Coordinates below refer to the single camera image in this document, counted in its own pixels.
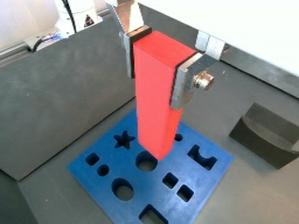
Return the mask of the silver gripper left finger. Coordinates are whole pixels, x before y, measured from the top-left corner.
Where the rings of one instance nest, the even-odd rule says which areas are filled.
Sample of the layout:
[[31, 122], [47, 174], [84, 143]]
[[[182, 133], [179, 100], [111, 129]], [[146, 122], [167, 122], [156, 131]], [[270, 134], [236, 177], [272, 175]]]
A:
[[127, 76], [135, 76], [134, 43], [144, 38], [152, 28], [144, 23], [139, 3], [136, 0], [106, 0], [108, 11], [116, 21], [122, 45], [126, 49]]

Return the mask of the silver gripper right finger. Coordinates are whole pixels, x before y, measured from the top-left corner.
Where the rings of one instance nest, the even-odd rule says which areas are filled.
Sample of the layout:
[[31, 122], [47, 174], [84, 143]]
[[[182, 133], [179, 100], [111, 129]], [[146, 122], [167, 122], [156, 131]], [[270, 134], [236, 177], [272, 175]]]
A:
[[220, 60], [226, 42], [199, 31], [195, 42], [198, 52], [176, 67], [171, 94], [171, 108], [180, 110], [190, 102], [194, 90], [208, 90], [214, 83], [214, 76], [208, 68]]

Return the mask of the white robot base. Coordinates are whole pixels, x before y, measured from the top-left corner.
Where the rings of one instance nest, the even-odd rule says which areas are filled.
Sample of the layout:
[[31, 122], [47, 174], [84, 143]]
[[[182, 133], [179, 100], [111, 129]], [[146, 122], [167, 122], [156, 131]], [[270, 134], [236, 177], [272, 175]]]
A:
[[100, 22], [94, 0], [54, 0], [59, 12], [55, 26], [31, 36], [24, 43], [36, 51], [47, 43], [67, 39]]

